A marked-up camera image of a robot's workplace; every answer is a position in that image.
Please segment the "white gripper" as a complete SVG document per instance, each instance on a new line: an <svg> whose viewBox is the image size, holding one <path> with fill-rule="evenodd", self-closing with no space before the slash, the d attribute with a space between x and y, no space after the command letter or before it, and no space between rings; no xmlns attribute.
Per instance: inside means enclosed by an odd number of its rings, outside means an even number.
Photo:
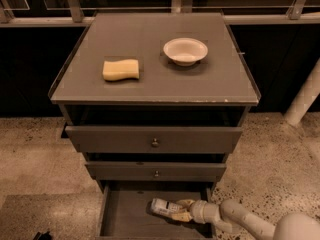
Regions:
<svg viewBox="0 0 320 240"><path fill-rule="evenodd" d="M200 224L217 224L221 220L219 206L204 200L183 199L177 201L183 208L190 208L188 211L174 213L171 218L175 221L190 222L192 219Z"/></svg>

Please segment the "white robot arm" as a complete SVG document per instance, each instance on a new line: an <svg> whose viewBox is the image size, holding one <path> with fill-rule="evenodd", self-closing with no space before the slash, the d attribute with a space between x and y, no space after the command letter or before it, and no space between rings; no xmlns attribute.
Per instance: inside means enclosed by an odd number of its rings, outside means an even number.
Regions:
<svg viewBox="0 0 320 240"><path fill-rule="evenodd" d="M253 113L208 201L182 202L185 222L255 240L320 240L319 116Z"/></svg>

